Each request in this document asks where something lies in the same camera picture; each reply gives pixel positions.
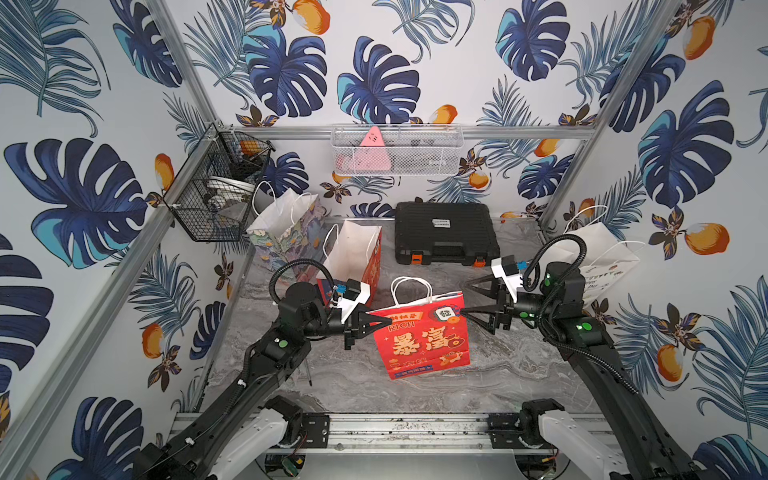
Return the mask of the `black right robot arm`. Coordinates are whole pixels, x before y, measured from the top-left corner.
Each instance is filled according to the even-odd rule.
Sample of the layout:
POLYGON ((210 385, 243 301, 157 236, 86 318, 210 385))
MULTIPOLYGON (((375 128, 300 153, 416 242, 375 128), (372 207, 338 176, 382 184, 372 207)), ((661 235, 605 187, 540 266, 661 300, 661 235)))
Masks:
POLYGON ((520 320, 557 349, 597 402, 619 447, 597 439, 552 399, 524 403, 516 429, 521 441, 555 447, 591 479, 716 478, 663 427, 625 374, 605 327, 585 314, 580 266, 587 253, 582 237, 563 234, 526 263, 512 255, 493 260, 490 274, 464 285, 492 301, 463 309, 465 318, 490 334, 520 320))

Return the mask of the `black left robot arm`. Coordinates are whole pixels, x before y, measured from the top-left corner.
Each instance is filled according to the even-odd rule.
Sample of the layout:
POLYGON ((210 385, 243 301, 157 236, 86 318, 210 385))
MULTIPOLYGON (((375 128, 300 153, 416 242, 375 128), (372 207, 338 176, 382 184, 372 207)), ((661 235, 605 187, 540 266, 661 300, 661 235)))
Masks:
POLYGON ((135 457, 135 479, 234 479, 275 446, 302 441, 302 411, 275 396, 281 383, 304 362, 312 343, 340 335, 350 349, 358 339, 391 325, 368 308, 369 285, 348 280, 338 288, 320 262, 301 258, 279 267, 268 291, 278 308, 276 320, 243 355, 238 377, 192 423, 164 446, 149 445, 135 457), (278 295, 276 284, 294 266, 317 268, 332 287, 324 302, 321 288, 297 282, 278 295))

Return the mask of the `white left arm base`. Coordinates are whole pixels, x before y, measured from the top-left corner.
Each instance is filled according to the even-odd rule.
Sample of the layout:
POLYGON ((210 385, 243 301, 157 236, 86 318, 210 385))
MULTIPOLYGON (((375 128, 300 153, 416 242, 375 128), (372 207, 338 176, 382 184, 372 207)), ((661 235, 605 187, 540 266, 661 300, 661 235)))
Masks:
POLYGON ((216 459, 207 479, 234 479, 267 450, 293 448, 301 442, 303 410, 282 396, 270 399, 240 427, 216 459))

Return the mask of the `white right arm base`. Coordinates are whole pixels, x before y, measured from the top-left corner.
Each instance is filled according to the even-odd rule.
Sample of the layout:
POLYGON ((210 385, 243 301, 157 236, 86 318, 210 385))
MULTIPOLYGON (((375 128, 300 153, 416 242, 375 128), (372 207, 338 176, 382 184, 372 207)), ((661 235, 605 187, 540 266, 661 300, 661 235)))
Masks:
POLYGON ((591 479, 628 479, 624 457, 580 426, 553 399, 524 402, 519 412, 520 439, 526 445, 549 444, 591 479))

